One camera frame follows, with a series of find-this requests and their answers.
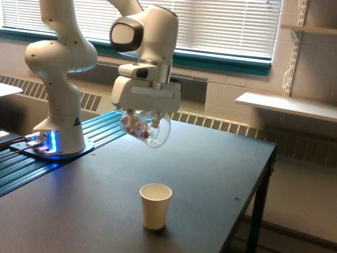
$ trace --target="plastic cup with candy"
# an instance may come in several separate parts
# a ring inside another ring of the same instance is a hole
[[[123,131],[142,140],[151,148],[163,145],[171,130],[169,115],[159,111],[127,110],[120,123]]]

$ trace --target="wall shelf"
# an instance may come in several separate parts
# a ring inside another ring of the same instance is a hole
[[[281,28],[291,29],[291,30],[296,31],[296,32],[319,33],[319,34],[336,34],[337,35],[337,29],[331,29],[331,28],[297,26],[297,25],[281,25]]]
[[[22,89],[18,87],[0,83],[0,96],[7,96],[20,92],[22,92]]]
[[[257,108],[337,122],[337,106],[322,102],[255,92],[246,92],[235,101]]]

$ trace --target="window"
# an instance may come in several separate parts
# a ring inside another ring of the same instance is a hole
[[[42,23],[38,0],[2,0],[4,26],[50,32]],[[108,40],[120,16],[106,0],[74,0],[76,16],[87,38]],[[281,0],[158,0],[179,17],[177,48],[186,51],[271,59]]]

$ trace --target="paper cup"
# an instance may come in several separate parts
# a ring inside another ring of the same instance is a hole
[[[140,189],[142,197],[143,224],[145,228],[158,230],[165,226],[172,191],[159,184],[147,184]]]

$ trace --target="window sill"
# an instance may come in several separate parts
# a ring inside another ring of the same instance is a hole
[[[27,42],[57,39],[56,35],[51,33],[18,30],[4,27],[0,28],[0,38]],[[110,43],[105,40],[88,40],[96,47],[96,50],[99,53],[128,59],[127,57],[118,54],[116,50],[111,48]],[[173,55],[173,64],[175,67],[196,67],[206,70],[231,71],[267,76],[271,66],[271,61],[235,56],[217,56],[213,54],[175,50]]]

